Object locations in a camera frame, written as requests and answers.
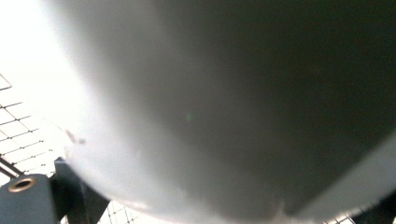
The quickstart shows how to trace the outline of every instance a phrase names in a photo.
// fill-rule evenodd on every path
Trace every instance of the gray surface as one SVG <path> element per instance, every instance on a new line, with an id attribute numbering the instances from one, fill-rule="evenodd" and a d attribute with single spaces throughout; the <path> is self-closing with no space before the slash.
<path id="1" fill-rule="evenodd" d="M 268 194 L 298 212 L 395 127 L 394 2 L 56 7 L 52 26 L 97 92 L 126 111 L 132 94 L 183 143 L 265 183 L 263 192 L 234 183 L 221 194 L 210 181 L 207 189 L 193 181 L 211 174 L 182 179 L 182 169 L 163 169 L 169 161 L 156 150 L 145 152 L 158 176 L 170 175 L 192 197 L 206 195 L 225 217 L 269 216 L 273 209 L 256 209 L 271 206 Z M 107 63 L 117 74 L 103 72 Z M 151 146 L 152 137 L 141 143 Z"/>

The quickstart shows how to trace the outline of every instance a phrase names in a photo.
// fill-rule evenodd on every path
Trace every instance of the dark metal beam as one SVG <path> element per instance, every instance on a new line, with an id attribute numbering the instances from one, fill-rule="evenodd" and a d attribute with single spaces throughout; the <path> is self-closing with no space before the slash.
<path id="1" fill-rule="evenodd" d="M 4 160 L 3 158 L 0 157 L 0 163 L 2 163 L 3 165 L 5 165 L 8 169 L 10 169 L 11 171 L 15 172 L 15 174 L 17 175 L 23 175 L 23 172 L 20 171 L 19 169 L 17 169 L 14 165 L 12 165 L 11 163 L 9 163 L 8 161 Z"/>

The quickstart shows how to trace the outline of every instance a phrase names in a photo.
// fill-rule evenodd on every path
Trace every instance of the metal bracket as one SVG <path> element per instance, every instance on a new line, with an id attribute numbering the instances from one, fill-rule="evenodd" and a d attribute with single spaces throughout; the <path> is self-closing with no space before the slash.
<path id="1" fill-rule="evenodd" d="M 97 223 L 109 200 L 88 187 L 61 158 L 56 174 L 20 175 L 0 188 L 0 223 Z"/>

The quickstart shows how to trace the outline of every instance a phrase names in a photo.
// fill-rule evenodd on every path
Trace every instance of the metal grid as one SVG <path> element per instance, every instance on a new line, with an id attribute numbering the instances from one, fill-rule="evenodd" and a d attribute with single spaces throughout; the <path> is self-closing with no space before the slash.
<path id="1" fill-rule="evenodd" d="M 0 74 L 0 186 L 19 175 L 55 173 L 54 160 L 63 155 L 46 141 L 46 132 L 56 128 L 49 121 L 32 115 L 12 85 Z M 65 217 L 61 223 L 68 223 Z M 99 223 L 164 223 L 111 202 Z"/>

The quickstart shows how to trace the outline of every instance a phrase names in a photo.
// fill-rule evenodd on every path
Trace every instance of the wire mesh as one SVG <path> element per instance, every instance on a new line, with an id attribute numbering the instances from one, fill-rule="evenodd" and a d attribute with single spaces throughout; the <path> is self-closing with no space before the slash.
<path id="1" fill-rule="evenodd" d="M 54 128 L 46 119 L 33 115 L 0 74 L 0 186 L 18 175 L 55 173 L 54 160 L 61 148 L 47 143 L 45 132 Z M 67 217 L 61 223 L 68 223 Z M 163 223 L 123 205 L 110 202 L 99 223 Z"/>

